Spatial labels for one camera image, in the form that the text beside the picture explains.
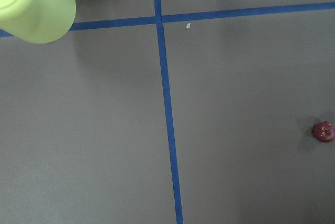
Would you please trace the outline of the red strawberry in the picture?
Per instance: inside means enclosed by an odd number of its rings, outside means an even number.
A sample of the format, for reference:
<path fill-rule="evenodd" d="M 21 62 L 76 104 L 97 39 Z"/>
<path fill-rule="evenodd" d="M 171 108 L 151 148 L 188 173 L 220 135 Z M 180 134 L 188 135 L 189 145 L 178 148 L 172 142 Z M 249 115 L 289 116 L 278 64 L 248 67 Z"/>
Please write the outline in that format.
<path fill-rule="evenodd" d="M 320 142 L 328 143 L 334 140 L 334 124 L 324 121 L 314 125 L 312 135 Z"/>

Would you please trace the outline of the yellow plastic cup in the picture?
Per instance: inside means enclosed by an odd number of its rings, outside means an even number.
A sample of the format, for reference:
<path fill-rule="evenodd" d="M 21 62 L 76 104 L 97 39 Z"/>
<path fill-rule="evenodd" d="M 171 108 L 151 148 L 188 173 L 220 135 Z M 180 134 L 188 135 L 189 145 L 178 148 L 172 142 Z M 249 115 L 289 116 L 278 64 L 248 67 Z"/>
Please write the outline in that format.
<path fill-rule="evenodd" d="M 31 43 L 58 40 L 75 15 L 75 0 L 1 0 L 1 29 Z"/>

